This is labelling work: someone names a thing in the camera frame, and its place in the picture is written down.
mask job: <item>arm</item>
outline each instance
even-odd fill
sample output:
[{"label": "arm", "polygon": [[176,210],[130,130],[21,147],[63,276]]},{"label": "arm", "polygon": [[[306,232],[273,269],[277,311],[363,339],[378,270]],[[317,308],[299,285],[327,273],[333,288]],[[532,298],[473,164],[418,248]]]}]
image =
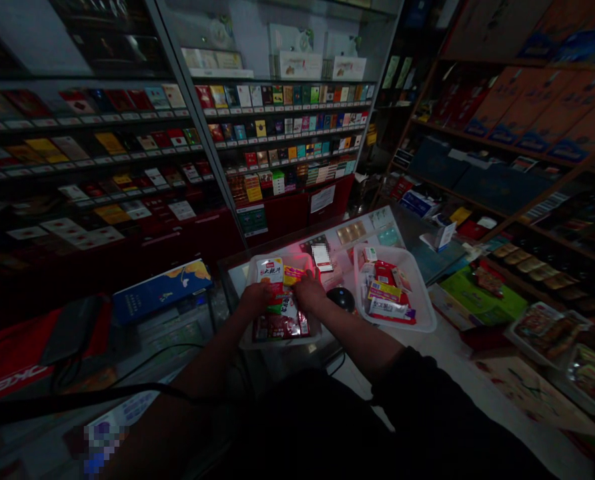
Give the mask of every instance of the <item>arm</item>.
[{"label": "arm", "polygon": [[[235,313],[171,386],[193,398],[221,395],[237,344],[248,324],[263,313],[270,296],[267,285],[254,283],[247,287]],[[206,438],[211,413],[210,406],[194,407],[183,399],[158,395],[131,427],[102,478],[155,478],[162,472],[166,477],[180,476],[193,449]]]},{"label": "arm", "polygon": [[300,307],[317,317],[333,333],[371,384],[384,378],[404,351],[400,342],[329,300],[319,275],[315,278],[311,271],[307,271],[294,289]]}]

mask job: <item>green box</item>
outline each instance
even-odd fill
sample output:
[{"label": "green box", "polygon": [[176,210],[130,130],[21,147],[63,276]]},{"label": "green box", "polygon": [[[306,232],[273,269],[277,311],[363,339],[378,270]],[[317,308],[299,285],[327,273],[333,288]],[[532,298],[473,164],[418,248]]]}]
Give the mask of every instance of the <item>green box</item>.
[{"label": "green box", "polygon": [[502,286],[502,298],[476,284],[473,269],[469,266],[458,270],[440,287],[466,308],[475,318],[488,326],[511,323],[523,314],[528,302],[506,285]]}]

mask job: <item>blue box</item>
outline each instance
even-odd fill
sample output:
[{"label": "blue box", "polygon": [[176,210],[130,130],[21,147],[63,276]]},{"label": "blue box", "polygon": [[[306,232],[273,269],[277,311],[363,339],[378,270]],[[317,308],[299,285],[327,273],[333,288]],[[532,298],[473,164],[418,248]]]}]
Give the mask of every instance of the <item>blue box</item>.
[{"label": "blue box", "polygon": [[450,151],[451,147],[426,138],[411,160],[408,172],[452,189],[470,164],[449,157]]},{"label": "blue box", "polygon": [[553,180],[496,163],[484,170],[471,166],[453,191],[511,215],[553,185]]},{"label": "blue box", "polygon": [[195,260],[115,293],[113,314],[120,325],[126,325],[211,287],[204,262]]}]

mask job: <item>computer mouse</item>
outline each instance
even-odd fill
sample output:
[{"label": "computer mouse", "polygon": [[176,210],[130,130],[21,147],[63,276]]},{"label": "computer mouse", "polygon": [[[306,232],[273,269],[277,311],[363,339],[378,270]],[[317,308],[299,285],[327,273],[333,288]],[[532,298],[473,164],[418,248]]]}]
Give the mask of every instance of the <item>computer mouse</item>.
[{"label": "computer mouse", "polygon": [[353,293],[343,287],[336,287],[330,289],[326,296],[329,297],[333,303],[338,307],[345,309],[347,312],[353,313],[356,309],[356,300],[353,298]]}]

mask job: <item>price tag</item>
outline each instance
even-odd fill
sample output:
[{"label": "price tag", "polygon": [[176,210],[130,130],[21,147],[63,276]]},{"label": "price tag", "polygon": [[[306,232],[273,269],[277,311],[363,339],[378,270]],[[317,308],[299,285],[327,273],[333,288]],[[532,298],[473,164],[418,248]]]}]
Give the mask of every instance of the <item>price tag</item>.
[{"label": "price tag", "polygon": [[55,169],[50,165],[42,165],[40,167],[33,167],[31,171],[33,173],[46,173],[48,171],[54,171]]},{"label": "price tag", "polygon": [[76,117],[68,117],[64,119],[57,119],[60,125],[81,125],[79,118]]},{"label": "price tag", "polygon": [[24,177],[26,175],[30,175],[31,171],[28,169],[10,170],[8,174],[9,177]]},{"label": "price tag", "polygon": [[116,114],[112,115],[102,115],[102,119],[104,121],[122,121],[122,117]]},{"label": "price tag", "polygon": [[11,129],[33,128],[33,124],[28,120],[9,120],[4,123],[6,123],[6,126]]},{"label": "price tag", "polygon": [[91,123],[102,123],[102,117],[98,117],[97,115],[91,115],[89,117],[81,117],[80,120],[82,122],[90,125]]},{"label": "price tag", "polygon": [[62,162],[55,164],[55,170],[72,170],[75,168],[75,164],[73,162]]},{"label": "price tag", "polygon": [[55,119],[33,120],[33,124],[36,127],[56,127],[57,126],[57,122]]}]

